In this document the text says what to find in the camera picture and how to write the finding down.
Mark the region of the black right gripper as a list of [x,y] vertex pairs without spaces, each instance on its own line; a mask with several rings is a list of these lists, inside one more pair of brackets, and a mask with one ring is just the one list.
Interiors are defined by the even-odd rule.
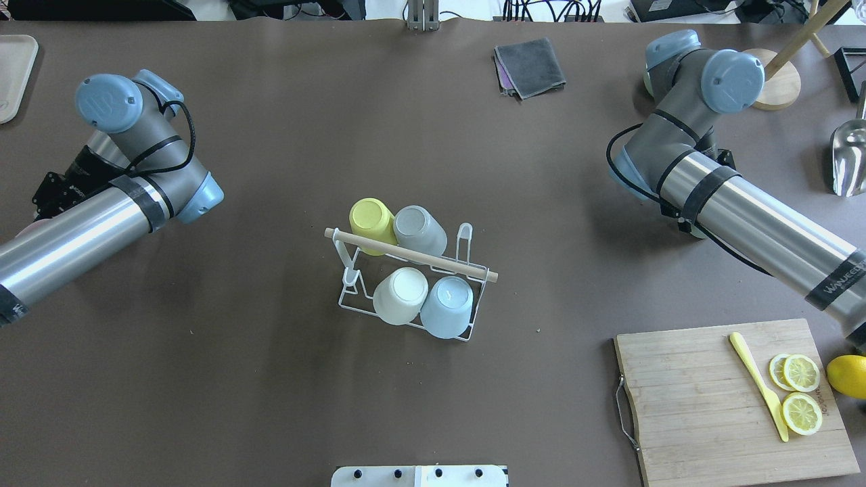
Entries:
[[687,233],[689,224],[696,225],[707,237],[701,212],[711,198],[737,171],[731,152],[718,148],[714,129],[708,129],[693,147],[677,154],[660,176],[662,215],[677,222],[677,228]]

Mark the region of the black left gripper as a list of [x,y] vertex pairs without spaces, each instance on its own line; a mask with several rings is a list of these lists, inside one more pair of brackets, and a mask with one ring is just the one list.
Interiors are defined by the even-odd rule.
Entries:
[[124,169],[85,145],[65,173],[48,172],[32,198],[34,222],[59,214],[92,198],[110,185]]

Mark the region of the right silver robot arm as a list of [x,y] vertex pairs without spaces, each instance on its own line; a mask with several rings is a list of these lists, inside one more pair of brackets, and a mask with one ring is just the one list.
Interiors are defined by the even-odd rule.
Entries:
[[655,203],[681,231],[697,231],[791,287],[840,324],[864,351],[864,247],[823,228],[773,197],[724,160],[714,129],[749,108],[765,85],[751,53],[711,49],[694,30],[658,37],[645,49],[655,107],[624,131],[610,176]]

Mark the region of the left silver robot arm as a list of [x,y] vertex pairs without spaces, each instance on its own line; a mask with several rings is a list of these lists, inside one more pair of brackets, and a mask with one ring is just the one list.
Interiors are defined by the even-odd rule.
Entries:
[[2,324],[172,218],[189,224],[225,197],[195,148],[182,92],[142,69],[95,74],[75,105],[95,127],[65,173],[46,174],[34,221],[1,250]]

